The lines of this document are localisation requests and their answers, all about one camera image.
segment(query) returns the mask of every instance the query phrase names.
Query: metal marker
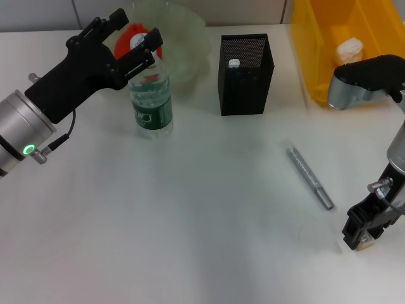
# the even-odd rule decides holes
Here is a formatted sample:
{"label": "metal marker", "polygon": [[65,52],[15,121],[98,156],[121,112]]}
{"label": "metal marker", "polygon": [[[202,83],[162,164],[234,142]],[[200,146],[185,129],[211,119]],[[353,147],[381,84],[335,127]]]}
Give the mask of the metal marker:
{"label": "metal marker", "polygon": [[316,197],[318,197],[318,199],[321,201],[322,205],[326,208],[326,210],[331,210],[335,205],[332,203],[332,200],[323,189],[315,174],[304,161],[304,158],[302,158],[301,154],[299,154],[298,150],[296,148],[288,148],[287,154],[298,169],[299,173],[301,173],[308,185],[314,191]]}

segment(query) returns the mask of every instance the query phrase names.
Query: white table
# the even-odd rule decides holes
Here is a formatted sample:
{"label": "white table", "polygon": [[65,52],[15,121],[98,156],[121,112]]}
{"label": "white table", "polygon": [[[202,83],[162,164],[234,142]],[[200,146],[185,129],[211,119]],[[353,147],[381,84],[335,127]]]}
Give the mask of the white table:
{"label": "white table", "polygon": [[[221,117],[220,36],[262,32],[276,66],[265,114]],[[341,234],[388,164],[401,111],[316,106],[286,25],[208,33],[208,71],[192,94],[173,95],[169,138],[138,137],[127,92],[105,90],[78,108],[71,139],[46,165],[28,159],[1,180],[1,303],[404,303],[405,221],[360,252]],[[0,34],[0,96],[59,63],[74,34]],[[297,175],[285,140],[334,212]]]}

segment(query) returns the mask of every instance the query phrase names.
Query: black mesh pen holder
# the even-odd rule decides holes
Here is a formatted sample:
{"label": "black mesh pen holder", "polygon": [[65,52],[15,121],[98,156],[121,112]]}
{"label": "black mesh pen holder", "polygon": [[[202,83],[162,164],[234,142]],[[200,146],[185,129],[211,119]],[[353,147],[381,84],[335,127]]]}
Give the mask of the black mesh pen holder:
{"label": "black mesh pen holder", "polygon": [[[232,59],[240,61],[239,67],[229,66]],[[263,114],[273,71],[267,34],[223,35],[218,74],[221,115]]]}

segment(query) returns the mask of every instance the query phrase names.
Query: plastic bottle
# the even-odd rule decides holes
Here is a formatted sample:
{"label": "plastic bottle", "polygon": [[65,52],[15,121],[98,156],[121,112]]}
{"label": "plastic bottle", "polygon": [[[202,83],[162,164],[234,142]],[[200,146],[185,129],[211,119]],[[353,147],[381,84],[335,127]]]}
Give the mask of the plastic bottle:
{"label": "plastic bottle", "polygon": [[[131,48],[143,40],[143,34],[131,39]],[[129,82],[138,131],[144,137],[157,138],[173,131],[169,75],[157,54],[155,63]]]}

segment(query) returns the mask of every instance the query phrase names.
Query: green label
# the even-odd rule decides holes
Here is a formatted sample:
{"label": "green label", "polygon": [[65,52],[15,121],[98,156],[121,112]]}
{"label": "green label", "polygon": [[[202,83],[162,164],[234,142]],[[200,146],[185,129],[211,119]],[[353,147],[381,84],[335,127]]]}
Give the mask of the green label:
{"label": "green label", "polygon": [[159,130],[166,127],[171,119],[173,113],[171,112],[171,97],[162,104],[155,108],[146,108],[132,103],[135,111],[135,118],[137,123],[147,130]]}

